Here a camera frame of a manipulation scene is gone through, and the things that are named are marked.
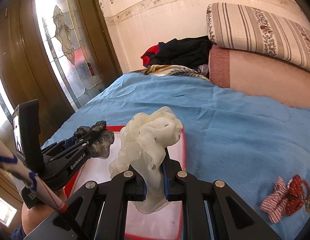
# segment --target striped pillow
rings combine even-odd
[[[267,54],[310,71],[310,31],[296,22],[248,6],[213,3],[207,26],[219,47]]]

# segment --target pillow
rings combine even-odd
[[[223,49],[209,52],[209,79],[222,88],[268,96],[293,107],[310,107],[310,72],[255,52]]]
[[[296,22],[249,6],[213,3],[207,26],[210,41],[220,47],[267,54],[310,71],[310,31]]]

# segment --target window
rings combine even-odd
[[[35,0],[47,56],[75,111],[104,90],[74,0]]]
[[[6,95],[2,81],[0,80],[0,127],[8,119],[9,122],[12,122],[12,113],[14,112],[13,107],[11,106],[10,101]]]
[[[9,205],[0,197],[0,222],[9,227],[17,213],[17,209]]]

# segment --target stained glass window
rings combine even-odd
[[[74,0],[36,0],[51,67],[75,111],[104,90]]]

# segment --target pink cushion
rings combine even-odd
[[[210,81],[252,96],[268,96],[293,107],[310,107],[310,72],[254,52],[222,49],[209,53]]]

